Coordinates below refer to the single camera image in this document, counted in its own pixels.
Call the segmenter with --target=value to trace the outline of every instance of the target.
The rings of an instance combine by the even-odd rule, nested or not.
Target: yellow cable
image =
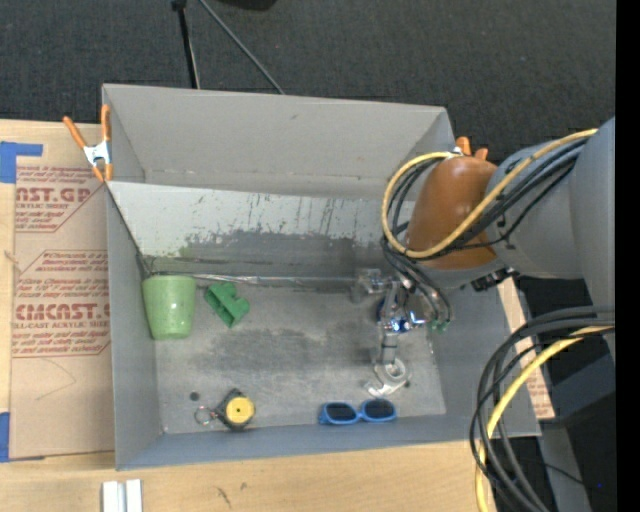
[[[520,374],[516,377],[516,379],[511,383],[511,385],[507,388],[504,395],[502,396],[502,398],[496,405],[495,409],[491,413],[489,421],[487,422],[488,437],[491,438],[491,436],[493,435],[493,431],[495,430],[496,425],[498,424],[498,421],[500,421],[500,418],[502,417],[502,414],[506,410],[507,406],[511,403],[511,400],[513,400],[513,397],[515,396],[517,391],[520,389],[520,387],[522,387],[522,385],[529,378],[529,375],[531,375],[531,373],[533,373],[537,368],[542,366],[547,360],[552,358],[558,352],[563,351],[565,348],[573,345],[574,343],[582,341],[584,339],[584,336],[582,335],[593,334],[593,333],[604,331],[610,328],[611,326],[585,327],[584,329],[580,329],[573,333],[573,335],[576,335],[579,337],[567,338],[560,341],[556,341],[553,345],[551,345],[550,347],[540,352],[540,354],[538,354],[527,366],[524,367],[524,369],[520,372]],[[480,460],[484,464],[486,453],[484,451],[483,446],[480,446],[480,449],[478,450],[478,455],[480,457]],[[476,483],[476,502],[478,505],[478,509],[481,510],[481,512],[489,512],[489,507],[487,505],[486,498],[484,495],[484,489],[482,487],[482,470],[480,469],[479,466],[476,467],[475,483]]]
[[[500,183],[498,183],[498,185],[496,185],[496,187],[493,188],[489,194],[487,194],[487,196],[482,200],[482,202],[473,209],[473,211],[467,216],[467,218],[464,219],[464,221],[462,221],[462,223],[448,237],[446,237],[444,240],[434,245],[430,249],[426,249],[424,251],[414,251],[412,249],[408,249],[407,247],[403,246],[395,237],[395,235],[391,232],[391,229],[389,228],[389,218],[388,218],[387,210],[389,208],[389,201],[391,199],[393,188],[395,187],[398,180],[402,178],[402,176],[404,176],[407,173],[407,171],[409,171],[409,169],[411,169],[412,167],[414,167],[419,163],[422,163],[426,160],[435,160],[438,158],[445,159],[445,158],[457,157],[461,155],[458,155],[456,153],[439,152],[439,153],[428,153],[426,155],[416,157],[413,160],[410,160],[409,162],[407,162],[405,165],[403,165],[400,169],[396,171],[396,173],[391,177],[391,180],[389,181],[387,188],[385,189],[384,196],[382,197],[382,217],[381,217],[382,230],[384,232],[384,235],[389,241],[389,243],[391,244],[391,246],[396,251],[402,254],[405,254],[409,258],[420,259],[420,258],[427,258],[429,256],[432,256],[433,254],[436,254],[437,252],[443,249],[446,249],[449,245],[451,245],[453,241],[456,240],[456,238],[458,238],[462,233],[464,233],[464,231],[473,222],[475,222],[478,219],[478,217],[480,217],[482,212],[491,203],[491,201],[493,201],[507,187],[507,185],[509,185],[509,183],[511,183],[516,178],[516,176],[518,176],[532,162],[546,155],[547,153],[550,153],[554,149],[560,146],[563,146],[565,144],[568,144],[569,142],[573,142],[576,139],[580,139],[584,137],[590,137],[597,131],[598,131],[597,129],[592,129],[592,130],[585,130],[583,132],[573,133],[562,139],[555,140],[547,144],[543,148],[540,148],[538,151],[536,151],[535,153],[530,155],[528,158],[520,162],[509,174],[507,174],[500,181]]]

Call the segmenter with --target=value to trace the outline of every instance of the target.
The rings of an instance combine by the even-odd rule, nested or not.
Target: cardboard sheet
[[[78,127],[99,142],[99,126]],[[0,121],[0,140],[43,146],[17,158],[4,255],[14,269],[9,456],[113,449],[104,189],[62,123]]]

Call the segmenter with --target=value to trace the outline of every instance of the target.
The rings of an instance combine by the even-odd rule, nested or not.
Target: bin floor
[[[250,311],[228,328],[199,288],[193,330],[183,340],[156,341],[162,428],[167,433],[224,429],[199,425],[198,406],[214,407],[238,388],[256,405],[255,427],[317,423],[322,403],[358,406],[371,398],[372,351],[380,334],[375,310],[382,295],[354,304],[344,293],[236,285]],[[411,368],[409,387],[389,396],[401,417],[444,414],[440,376],[426,330],[399,339]]]

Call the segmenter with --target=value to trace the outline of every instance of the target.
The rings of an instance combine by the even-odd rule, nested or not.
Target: black stand leg
[[[189,68],[189,80],[191,81],[191,88],[200,89],[200,78],[198,77],[196,59],[193,55],[191,39],[189,38],[189,27],[187,26],[187,17],[185,16],[187,0],[171,0],[171,7],[178,13],[178,19],[180,20],[182,44],[184,45],[184,53],[187,57],[187,66]]]

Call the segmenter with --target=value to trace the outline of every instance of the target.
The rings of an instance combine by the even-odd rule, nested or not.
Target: blue toy glasses
[[[323,425],[351,425],[360,420],[370,423],[384,423],[397,418],[394,405],[383,398],[363,402],[356,410],[346,402],[328,402],[322,406],[318,422]]]

